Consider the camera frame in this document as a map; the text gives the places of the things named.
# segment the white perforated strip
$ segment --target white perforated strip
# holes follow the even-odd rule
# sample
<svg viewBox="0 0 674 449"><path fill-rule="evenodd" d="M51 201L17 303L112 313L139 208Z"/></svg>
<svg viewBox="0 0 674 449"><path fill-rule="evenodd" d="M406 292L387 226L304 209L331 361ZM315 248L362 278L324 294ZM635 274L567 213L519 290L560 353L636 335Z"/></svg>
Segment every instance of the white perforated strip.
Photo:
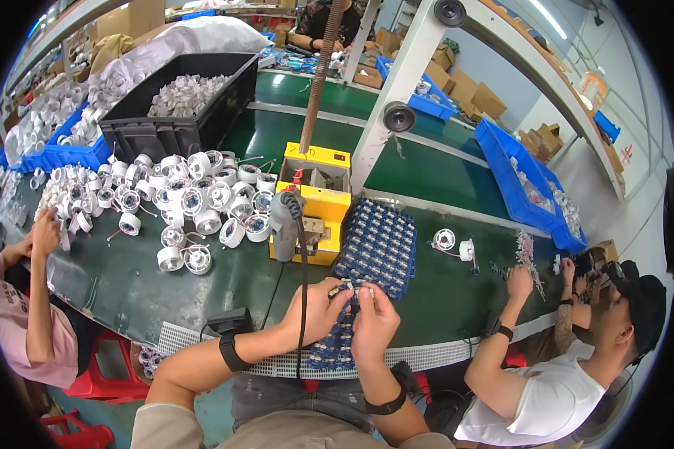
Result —
<svg viewBox="0 0 674 449"><path fill-rule="evenodd" d="M542 315L529 323L523 323L514 328L514 337L512 342L524 340L526 337L553 326L554 313ZM203 336L204 340L213 338L212 336ZM200 333L194 330L182 328L167 321L162 322L162 331L160 332L160 343L157 349L163 354L174 354L180 349L198 343ZM470 339L471 354L473 355L479 347L479 337ZM315 371L307 368L307 357L309 351L302 351L301 377L303 379L355 379L357 370L343 371ZM447 343L437 343L433 345L408 346L406 348L390 348L386 350L385 364L394 366L405 361L410 365L412 371L424 371L426 369L438 368L455 364L459 361L467 360L470 356L469 345L466 341L449 341ZM297 352L292 351L287 354L273 355L256 364L249 373L270 377L291 377L295 378L295 368L297 365Z"/></svg>

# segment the yellow machine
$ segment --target yellow machine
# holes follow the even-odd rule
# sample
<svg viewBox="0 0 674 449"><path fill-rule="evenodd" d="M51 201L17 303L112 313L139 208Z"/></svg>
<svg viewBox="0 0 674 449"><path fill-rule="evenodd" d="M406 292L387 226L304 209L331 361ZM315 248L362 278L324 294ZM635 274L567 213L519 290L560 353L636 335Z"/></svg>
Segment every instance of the yellow machine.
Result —
<svg viewBox="0 0 674 449"><path fill-rule="evenodd" d="M295 188L306 200L303 223L307 263L332 265L340 252L342 221L352 201L350 154L310 145L309 151L303 155L300 154L299 144L288 142L277 179L277 192L289 188L299 168L303 169L302 185ZM301 243L297 242L293 262L302 261ZM275 259L272 235L270 257Z"/></svg>

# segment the pink shirt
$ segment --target pink shirt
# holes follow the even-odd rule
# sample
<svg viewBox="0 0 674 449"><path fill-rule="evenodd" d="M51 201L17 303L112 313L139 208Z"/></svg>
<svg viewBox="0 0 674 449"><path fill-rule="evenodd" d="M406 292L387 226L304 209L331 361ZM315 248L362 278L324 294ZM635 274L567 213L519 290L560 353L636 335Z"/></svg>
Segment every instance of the pink shirt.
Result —
<svg viewBox="0 0 674 449"><path fill-rule="evenodd" d="M3 280L5 264L0 254L0 347L10 367L35 382L70 388L78 374L78 338L62 310L50 305L54 361L27 359L27 312L29 298Z"/></svg>

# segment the green workbench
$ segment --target green workbench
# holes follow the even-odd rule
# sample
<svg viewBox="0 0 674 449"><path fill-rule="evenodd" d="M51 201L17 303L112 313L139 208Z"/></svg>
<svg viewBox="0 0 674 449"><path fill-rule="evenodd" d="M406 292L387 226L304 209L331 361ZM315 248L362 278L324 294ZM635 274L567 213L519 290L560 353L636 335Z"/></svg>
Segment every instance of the green workbench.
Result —
<svg viewBox="0 0 674 449"><path fill-rule="evenodd" d="M307 80L286 75L277 82L277 76L260 74L256 100L306 106L308 92L298 91ZM366 118L366 105L374 104L375 98L371 92L327 83L322 110ZM299 141L303 120L302 116L289 113L245 111L225 139L223 149L232 150L239 157L277 159L272 172L278 172L285 143ZM413 130L415 134L422 131L417 127ZM361 132L357 126L319 119L312 144L353 152ZM471 132L456 123L443 125L442 132L440 139L461 139L463 151L464 146L476 145L467 135ZM400 143L402 156L390 139L365 187L508 218L488 169L412 141L400 139ZM5 211L0 211L0 218L7 223L0 227L0 234L7 244L22 238L32 225L40 190L29 190L28 179L29 175L14 198L26 205L25 225L17 228L9 224ZM507 299L504 281L492 274L489 263L514 264L515 231L433 211L407 211L415 216L419 233L416 277L410 282L408 293L396 302L402 325L392 346L442 343L477 335L486 312L501 308ZM270 259L267 243L245 239L235 249L222 249L215 234L206 239L213 256L213 266L206 275L196 276L187 269L163 273L157 268L157 252L162 248L160 232L164 221L144 212L137 216L143 223L138 236L120 234L108 246L106 238L117 230L118 222L117 212L108 210L94 219L95 226L89 234L80 232L73 239L69 253L55 251L47 270L51 289L108 328L153 345L157 345L163 321L198 331L208 317L239 307L250 309L256 328L280 321L301 282L300 265L283 265ZM471 264L425 244L442 228L452 229L459 239L474 239L481 274L469 275ZM561 281L549 277L548 266L557 252L550 239L535 238L535 261L546 280L547 301L532 294L520 323L556 309ZM309 266L309 275L311 282L318 282L330 275L330 269Z"/></svg>

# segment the white t-shirt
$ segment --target white t-shirt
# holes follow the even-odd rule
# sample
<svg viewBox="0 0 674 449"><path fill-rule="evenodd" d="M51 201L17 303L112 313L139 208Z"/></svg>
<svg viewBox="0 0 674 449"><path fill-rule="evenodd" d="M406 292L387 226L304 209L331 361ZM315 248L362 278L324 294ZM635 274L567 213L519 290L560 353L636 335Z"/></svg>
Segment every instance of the white t-shirt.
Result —
<svg viewBox="0 0 674 449"><path fill-rule="evenodd" d="M602 399L604 388L578 360L589 360L594 346L575 340L564 355L510 371L527 377L511 424L482 400L473 400L457 427L457 440L496 446L546 444L574 432Z"/></svg>

